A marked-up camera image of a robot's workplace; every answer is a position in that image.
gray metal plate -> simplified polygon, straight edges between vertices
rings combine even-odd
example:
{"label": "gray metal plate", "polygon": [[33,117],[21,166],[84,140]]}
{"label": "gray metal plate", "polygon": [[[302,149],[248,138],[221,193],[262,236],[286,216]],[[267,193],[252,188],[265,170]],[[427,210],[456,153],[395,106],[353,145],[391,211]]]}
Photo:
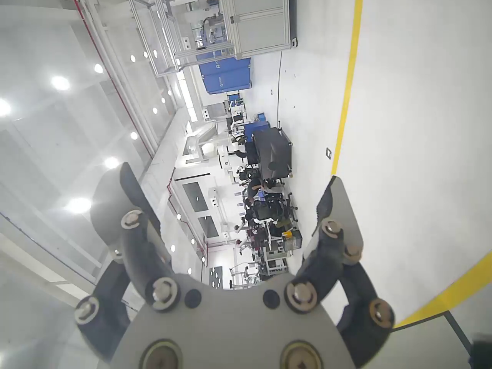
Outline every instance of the gray metal plate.
{"label": "gray metal plate", "polygon": [[[348,199],[345,186],[338,176],[332,177],[329,186],[326,188],[316,207],[316,211],[318,214],[318,224],[326,217],[336,221],[343,229],[343,242],[345,245],[362,251],[364,240],[362,239],[362,234],[359,225],[357,224],[354,211],[352,210],[350,200]],[[318,228],[319,226],[316,227],[316,230],[313,233],[313,239],[304,250],[305,259],[317,246]],[[346,257],[344,257],[343,263],[348,265],[353,264],[353,262],[350,262]]]}
{"label": "gray metal plate", "polygon": [[[306,341],[318,350],[324,368],[354,369],[343,340],[322,306],[309,314],[288,308],[283,290],[291,274],[280,274],[246,290],[221,290],[176,274],[181,300],[168,313],[144,305],[128,327],[111,362],[113,369],[138,368],[146,348],[159,339],[170,339],[183,354],[183,369],[278,368],[281,352],[292,341]],[[183,301],[192,288],[202,302],[189,309]],[[270,310],[263,293],[275,290],[280,306]]]}

white machine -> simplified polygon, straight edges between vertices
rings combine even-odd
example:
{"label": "white machine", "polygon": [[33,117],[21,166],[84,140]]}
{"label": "white machine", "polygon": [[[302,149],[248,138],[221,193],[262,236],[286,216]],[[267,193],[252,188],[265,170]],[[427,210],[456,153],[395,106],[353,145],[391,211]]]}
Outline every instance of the white machine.
{"label": "white machine", "polygon": [[297,46],[290,0],[129,0],[157,76]]}

black floor line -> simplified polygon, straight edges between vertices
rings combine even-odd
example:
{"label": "black floor line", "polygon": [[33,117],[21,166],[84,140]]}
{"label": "black floor line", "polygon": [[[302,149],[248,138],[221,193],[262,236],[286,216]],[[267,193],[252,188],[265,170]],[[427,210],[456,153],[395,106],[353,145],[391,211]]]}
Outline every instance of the black floor line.
{"label": "black floor line", "polygon": [[457,337],[460,339],[461,343],[463,344],[464,348],[467,350],[468,354],[470,354],[471,342],[469,341],[468,337],[466,337],[465,333],[463,332],[462,328],[457,323],[451,312],[445,311],[444,317],[448,321],[449,325],[451,325],[451,328],[453,329]]}
{"label": "black floor line", "polygon": [[466,337],[464,331],[462,330],[460,325],[457,323],[457,321],[455,320],[455,318],[453,317],[453,315],[451,314],[450,311],[445,311],[445,312],[433,315],[431,317],[424,318],[423,320],[415,321],[411,324],[404,325],[403,327],[394,328],[394,329],[392,329],[392,332],[405,330],[407,328],[414,327],[415,325],[423,324],[427,321],[431,321],[431,320],[434,320],[435,318],[439,318],[442,316],[444,316],[444,318],[446,318],[446,321],[448,322],[450,327],[453,329],[453,331],[455,332],[455,334],[458,337],[458,339],[460,340],[460,342],[463,344],[464,348],[466,349],[466,352],[468,352],[468,354],[470,354],[471,343],[470,343],[468,337]]}

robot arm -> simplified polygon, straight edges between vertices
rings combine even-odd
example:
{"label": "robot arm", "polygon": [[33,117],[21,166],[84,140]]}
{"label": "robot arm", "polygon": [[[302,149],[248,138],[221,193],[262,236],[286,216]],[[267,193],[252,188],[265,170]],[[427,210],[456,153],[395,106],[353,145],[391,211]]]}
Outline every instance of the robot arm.
{"label": "robot arm", "polygon": [[[386,341],[394,314],[377,297],[360,263],[349,258],[353,254],[347,254],[357,241],[347,244],[352,210],[343,214],[333,205],[343,189],[338,178],[327,187],[332,207],[318,210],[318,227],[297,274],[230,291],[173,272],[164,244],[156,242],[158,221],[153,222],[138,183],[126,184],[134,179],[130,167],[107,173],[111,179],[105,176],[98,186],[94,203],[100,209],[91,217],[98,234],[118,252],[75,316],[85,339],[110,367],[352,369],[366,364]],[[349,305],[335,326],[319,304],[337,280]],[[145,300],[131,323],[121,301],[130,281]],[[238,360],[245,344],[255,353]]]}

office chair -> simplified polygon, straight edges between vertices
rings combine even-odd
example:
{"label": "office chair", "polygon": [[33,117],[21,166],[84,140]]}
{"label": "office chair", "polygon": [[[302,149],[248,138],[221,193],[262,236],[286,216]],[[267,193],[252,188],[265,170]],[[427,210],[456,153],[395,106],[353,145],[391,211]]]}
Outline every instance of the office chair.
{"label": "office chair", "polygon": [[253,217],[263,221],[266,219],[278,219],[284,216],[282,201],[276,198],[265,201],[255,200],[253,203]]}

